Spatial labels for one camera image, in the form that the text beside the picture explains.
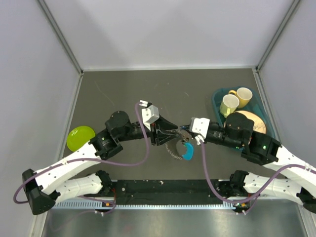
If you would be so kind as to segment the metal key disc blue handle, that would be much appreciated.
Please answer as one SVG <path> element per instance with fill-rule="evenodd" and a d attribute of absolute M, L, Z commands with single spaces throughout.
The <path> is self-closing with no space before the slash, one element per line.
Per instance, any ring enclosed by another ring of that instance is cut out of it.
<path fill-rule="evenodd" d="M 180 131 L 177 132 L 179 133 L 179 137 L 167 142 L 165 148 L 172 158 L 190 161 L 194 155 L 194 147 L 190 143 L 190 140 L 182 140 Z"/>

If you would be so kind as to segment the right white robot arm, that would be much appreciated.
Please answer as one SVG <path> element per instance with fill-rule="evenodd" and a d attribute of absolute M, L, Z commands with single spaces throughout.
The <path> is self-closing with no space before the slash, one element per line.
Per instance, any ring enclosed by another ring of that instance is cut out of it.
<path fill-rule="evenodd" d="M 260 195 L 287 199 L 303 206 L 309 212 L 316 211 L 316 169 L 291 153 L 275 138 L 254 131 L 254 121 L 240 113 L 226 118 L 225 126 L 207 118 L 192 118 L 189 125 L 181 126 L 202 149 L 202 163 L 206 181 L 215 196 L 224 202 L 242 206 L 256 201 Z M 214 187 L 206 168 L 205 144 L 213 143 L 241 150 L 247 161 L 275 171 L 270 178 L 247 171 L 236 171 L 231 175 L 229 199 Z"/>

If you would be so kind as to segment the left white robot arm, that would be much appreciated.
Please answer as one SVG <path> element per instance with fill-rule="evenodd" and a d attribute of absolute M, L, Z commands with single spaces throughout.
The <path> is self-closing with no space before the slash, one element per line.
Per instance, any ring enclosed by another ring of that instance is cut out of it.
<path fill-rule="evenodd" d="M 176 138 L 178 126 L 163 118 L 155 106 L 136 110 L 137 122 L 131 122 L 124 111 L 114 112 L 105 129 L 81 148 L 49 167 L 22 173 L 22 190 L 33 215 L 49 211 L 65 200 L 100 194 L 108 195 L 112 182 L 107 172 L 97 171 L 76 179 L 80 172 L 108 160 L 123 150 L 122 142 L 144 139 L 145 144 L 160 146 Z"/>

